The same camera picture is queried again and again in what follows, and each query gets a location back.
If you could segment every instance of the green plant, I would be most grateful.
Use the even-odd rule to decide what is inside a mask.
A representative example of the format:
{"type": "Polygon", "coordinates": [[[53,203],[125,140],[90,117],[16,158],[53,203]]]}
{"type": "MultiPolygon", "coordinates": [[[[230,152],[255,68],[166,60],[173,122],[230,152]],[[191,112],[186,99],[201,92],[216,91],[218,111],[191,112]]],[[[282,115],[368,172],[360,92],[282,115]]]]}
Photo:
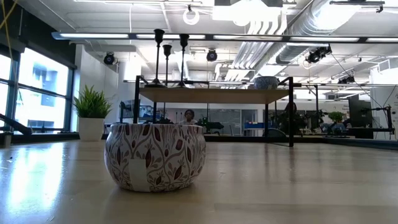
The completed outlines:
{"type": "Polygon", "coordinates": [[[329,113],[328,117],[333,121],[333,122],[341,122],[343,120],[343,113],[342,112],[331,112],[329,113]]]}
{"type": "Polygon", "coordinates": [[[81,118],[105,118],[111,111],[112,104],[105,98],[104,92],[97,92],[85,85],[80,98],[75,99],[73,104],[76,108],[77,115],[81,118]]]}

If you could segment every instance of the wooden surface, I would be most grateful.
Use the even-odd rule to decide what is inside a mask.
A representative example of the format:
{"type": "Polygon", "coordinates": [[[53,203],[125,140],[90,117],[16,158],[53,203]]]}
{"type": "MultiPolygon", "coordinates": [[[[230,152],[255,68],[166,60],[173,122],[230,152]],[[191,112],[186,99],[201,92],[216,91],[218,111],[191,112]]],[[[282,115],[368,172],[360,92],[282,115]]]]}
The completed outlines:
{"type": "Polygon", "coordinates": [[[0,149],[0,223],[398,223],[398,152],[329,144],[208,143],[189,188],[119,189],[104,141],[0,149]]]}
{"type": "Polygon", "coordinates": [[[289,94],[288,90],[225,90],[201,88],[140,88],[153,102],[267,104],[289,94]]]}

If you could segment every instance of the person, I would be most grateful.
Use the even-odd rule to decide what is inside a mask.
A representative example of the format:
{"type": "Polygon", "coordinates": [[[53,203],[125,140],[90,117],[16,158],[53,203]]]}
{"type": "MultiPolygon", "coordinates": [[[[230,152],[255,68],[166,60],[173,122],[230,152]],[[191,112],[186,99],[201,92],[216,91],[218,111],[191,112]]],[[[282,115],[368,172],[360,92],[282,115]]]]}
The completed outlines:
{"type": "Polygon", "coordinates": [[[191,109],[186,110],[186,112],[184,113],[184,117],[185,117],[185,120],[180,121],[178,124],[195,125],[198,122],[193,119],[195,117],[195,112],[193,112],[193,110],[191,110],[191,109]]]}

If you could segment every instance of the white planter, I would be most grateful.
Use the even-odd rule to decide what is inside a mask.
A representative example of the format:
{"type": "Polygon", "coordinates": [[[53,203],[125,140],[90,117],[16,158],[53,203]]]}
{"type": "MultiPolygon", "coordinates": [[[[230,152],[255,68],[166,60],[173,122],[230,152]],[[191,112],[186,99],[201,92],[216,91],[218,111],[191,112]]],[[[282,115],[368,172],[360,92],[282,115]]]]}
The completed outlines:
{"type": "Polygon", "coordinates": [[[103,118],[79,118],[79,137],[81,141],[100,141],[103,133],[103,118]]]}

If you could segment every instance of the potted plant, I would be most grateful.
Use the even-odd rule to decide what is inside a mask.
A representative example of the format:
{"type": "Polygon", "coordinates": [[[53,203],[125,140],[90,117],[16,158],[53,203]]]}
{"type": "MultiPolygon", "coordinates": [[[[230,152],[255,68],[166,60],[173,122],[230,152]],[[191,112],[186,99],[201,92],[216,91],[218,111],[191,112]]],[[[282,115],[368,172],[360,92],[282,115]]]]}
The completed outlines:
{"type": "Polygon", "coordinates": [[[328,117],[335,123],[341,123],[343,121],[343,113],[342,112],[331,112],[328,114],[328,117]]]}
{"type": "Polygon", "coordinates": [[[97,92],[85,85],[80,98],[75,97],[79,116],[79,137],[81,141],[100,141],[104,132],[104,119],[111,111],[112,104],[105,98],[104,92],[97,92]]]}

